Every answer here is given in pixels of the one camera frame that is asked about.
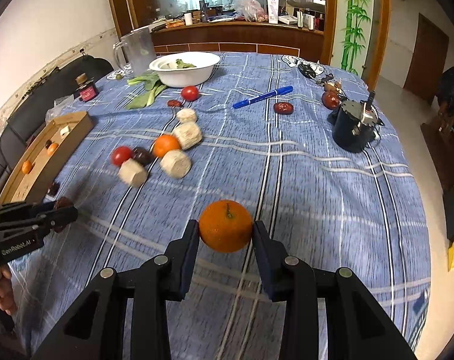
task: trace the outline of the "white bowl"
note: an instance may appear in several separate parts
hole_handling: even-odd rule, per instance
[[[193,64],[196,67],[170,69],[168,64],[175,62],[177,59],[181,59],[186,64]],[[207,81],[212,73],[213,66],[219,61],[220,57],[210,52],[189,51],[164,55],[152,61],[149,68],[158,73],[163,84],[171,88],[184,88]]]

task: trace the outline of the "human hand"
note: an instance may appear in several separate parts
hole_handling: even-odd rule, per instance
[[[0,309],[8,315],[12,315],[17,311],[12,290],[12,274],[8,265],[1,266],[0,272],[2,274],[0,278]]]

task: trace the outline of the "black device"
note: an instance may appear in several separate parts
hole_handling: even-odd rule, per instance
[[[366,102],[344,100],[328,115],[333,140],[348,152],[360,153],[375,139],[377,126],[384,126],[372,107],[374,97],[375,92],[371,91]]]
[[[300,63],[300,64],[297,65],[297,69],[300,71],[302,76],[304,76],[305,78],[308,78],[308,79],[311,79],[311,80],[314,80],[316,78],[315,70],[312,69],[310,64]]]
[[[58,202],[0,205],[0,266],[41,248],[51,230],[77,220],[73,205],[57,207]],[[0,309],[0,333],[10,332],[13,327],[12,318]]]
[[[414,360],[410,347],[368,289],[349,268],[311,268],[269,238],[261,221],[252,242],[264,291],[286,302],[282,360],[319,358],[317,298],[325,298],[329,360]],[[165,301],[188,292],[199,246],[198,223],[140,268],[104,268],[44,339],[33,360],[120,360],[127,301],[133,298],[131,360],[171,359]]]

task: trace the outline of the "small bottle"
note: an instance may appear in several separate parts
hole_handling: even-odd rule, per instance
[[[79,77],[75,79],[79,85],[79,95],[82,101],[92,100],[99,94],[99,91],[96,85],[93,82],[93,79],[88,79],[85,73],[80,74]]]

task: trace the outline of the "dried date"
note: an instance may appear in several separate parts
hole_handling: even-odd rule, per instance
[[[293,112],[293,105],[287,102],[279,102],[273,105],[273,110],[277,114],[290,115]]]
[[[134,160],[141,164],[143,167],[150,164],[154,160],[154,156],[150,151],[143,147],[136,147],[133,150]]]
[[[182,103],[179,100],[169,100],[167,102],[168,107],[182,107]]]

